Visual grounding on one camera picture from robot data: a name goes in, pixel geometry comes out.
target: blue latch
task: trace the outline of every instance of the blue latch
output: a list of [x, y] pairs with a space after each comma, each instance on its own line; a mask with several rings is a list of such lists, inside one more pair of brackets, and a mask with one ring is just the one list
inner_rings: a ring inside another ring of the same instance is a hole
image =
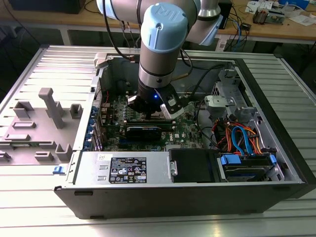
[[87, 133], [87, 134], [84, 136], [85, 139], [90, 139], [91, 137], [92, 137], [92, 134], [90, 134], [90, 133]]
[[92, 131], [93, 131], [93, 127], [88, 126], [88, 127], [87, 127], [87, 131], [88, 131], [88, 132], [92, 132]]
[[89, 119], [89, 125], [94, 125], [95, 121], [93, 119]]
[[86, 146], [86, 147], [90, 147], [91, 142], [89, 142], [89, 141], [85, 141], [85, 142], [83, 143], [83, 145], [84, 145], [84, 146]]
[[98, 112], [98, 108], [95, 107], [95, 106], [92, 106], [92, 108], [91, 108], [91, 113], [92, 113], [92, 114], [95, 114], [95, 113], [97, 113], [97, 112]]
[[277, 163], [277, 159], [276, 159], [275, 155], [270, 155], [270, 159], [271, 159], [272, 164]]
[[56, 167], [54, 168], [53, 174], [65, 174], [65, 172], [64, 172], [64, 167], [59, 166], [59, 165], [56, 166]]
[[221, 157], [222, 165], [225, 164], [241, 164], [241, 160], [238, 155], [226, 154]]

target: blue drive bracket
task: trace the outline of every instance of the blue drive bracket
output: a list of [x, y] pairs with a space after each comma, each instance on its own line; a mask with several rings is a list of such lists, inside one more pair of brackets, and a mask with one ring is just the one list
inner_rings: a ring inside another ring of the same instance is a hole
[[226, 154], [221, 157], [222, 165], [225, 164], [241, 164], [241, 160], [238, 155]]

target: metal table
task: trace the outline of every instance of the metal table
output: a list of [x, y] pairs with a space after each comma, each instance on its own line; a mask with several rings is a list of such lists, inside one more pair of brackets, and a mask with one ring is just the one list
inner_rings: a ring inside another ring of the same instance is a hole
[[[50, 85], [68, 108], [85, 104], [102, 47], [50, 46], [40, 49], [0, 104], [0, 136], [19, 100], [40, 106], [37, 94]], [[271, 54], [189, 52], [191, 56], [242, 58], [257, 79], [293, 141], [316, 174], [316, 97], [283, 60]], [[316, 191], [278, 203], [263, 214], [114, 220], [80, 220], [54, 194], [64, 176], [54, 165], [0, 166], [0, 234], [11, 236], [314, 236]]]

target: circuit board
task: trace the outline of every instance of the circuit board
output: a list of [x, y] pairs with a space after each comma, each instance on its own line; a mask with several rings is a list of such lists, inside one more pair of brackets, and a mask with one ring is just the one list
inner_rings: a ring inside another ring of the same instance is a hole
[[[103, 105], [102, 131], [104, 151], [167, 151], [171, 148], [202, 148], [203, 142], [195, 123], [195, 107], [189, 104], [175, 120], [166, 120], [161, 112], [146, 120], [143, 114], [127, 106], [127, 99], [118, 96]], [[157, 127], [162, 130], [157, 141], [132, 141], [125, 137], [126, 129]]]

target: ur logo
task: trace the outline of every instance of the ur logo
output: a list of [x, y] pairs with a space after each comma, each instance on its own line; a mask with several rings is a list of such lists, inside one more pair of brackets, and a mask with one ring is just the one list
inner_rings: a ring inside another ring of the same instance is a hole
[[179, 11], [173, 11], [165, 9], [162, 5], [156, 11], [156, 14], [169, 18], [170, 21], [174, 21], [179, 15]]

